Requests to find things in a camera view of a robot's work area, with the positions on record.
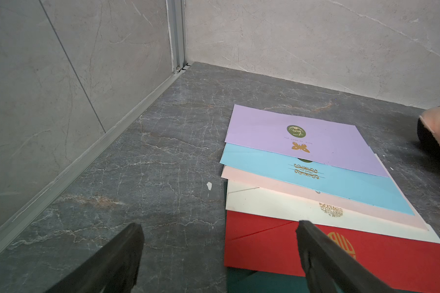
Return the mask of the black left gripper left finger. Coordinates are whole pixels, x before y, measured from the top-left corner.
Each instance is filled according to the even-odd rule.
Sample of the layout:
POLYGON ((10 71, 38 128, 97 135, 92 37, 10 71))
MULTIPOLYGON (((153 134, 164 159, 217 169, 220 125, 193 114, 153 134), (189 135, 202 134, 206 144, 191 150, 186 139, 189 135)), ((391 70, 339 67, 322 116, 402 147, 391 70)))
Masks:
POLYGON ((140 224, 131 223, 48 293, 130 293, 144 248, 140 224))

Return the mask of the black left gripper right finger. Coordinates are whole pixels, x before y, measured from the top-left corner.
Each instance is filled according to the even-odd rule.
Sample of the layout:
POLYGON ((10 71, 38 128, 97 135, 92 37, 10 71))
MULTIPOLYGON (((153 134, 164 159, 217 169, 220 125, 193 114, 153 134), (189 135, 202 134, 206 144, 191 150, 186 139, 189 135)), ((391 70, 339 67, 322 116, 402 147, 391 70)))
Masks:
POLYGON ((308 220, 296 230, 301 267, 312 293, 393 293, 394 290, 308 220))

